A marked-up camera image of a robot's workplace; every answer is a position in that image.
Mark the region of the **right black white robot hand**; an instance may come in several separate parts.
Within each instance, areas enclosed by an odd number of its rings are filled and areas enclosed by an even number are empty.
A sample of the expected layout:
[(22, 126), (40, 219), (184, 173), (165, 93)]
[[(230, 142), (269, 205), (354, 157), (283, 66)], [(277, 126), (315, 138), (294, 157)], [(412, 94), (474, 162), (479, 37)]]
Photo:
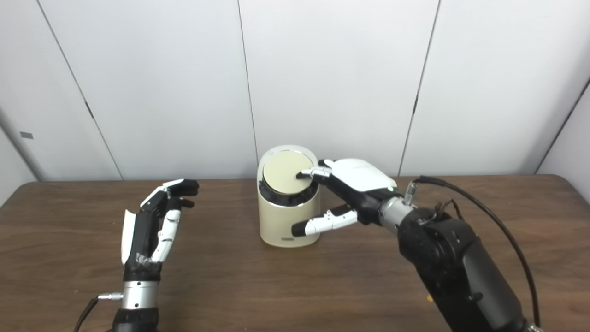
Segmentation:
[(361, 159), (319, 160), (318, 166), (302, 170), (296, 178), (312, 179), (314, 184), (323, 185), (344, 204), (293, 224), (291, 233), (294, 237), (316, 235), (357, 222), (380, 225), (380, 206), (396, 196), (395, 180)]

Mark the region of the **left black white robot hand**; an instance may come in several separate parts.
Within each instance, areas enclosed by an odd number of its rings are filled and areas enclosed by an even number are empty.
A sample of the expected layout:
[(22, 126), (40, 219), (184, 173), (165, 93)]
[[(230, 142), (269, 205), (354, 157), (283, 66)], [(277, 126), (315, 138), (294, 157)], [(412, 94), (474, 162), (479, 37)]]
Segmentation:
[(186, 197), (198, 195), (196, 179), (177, 179), (156, 187), (139, 207), (126, 210), (121, 242), (124, 282), (161, 280), (162, 265), (168, 258), (179, 227), (183, 208), (193, 208)]

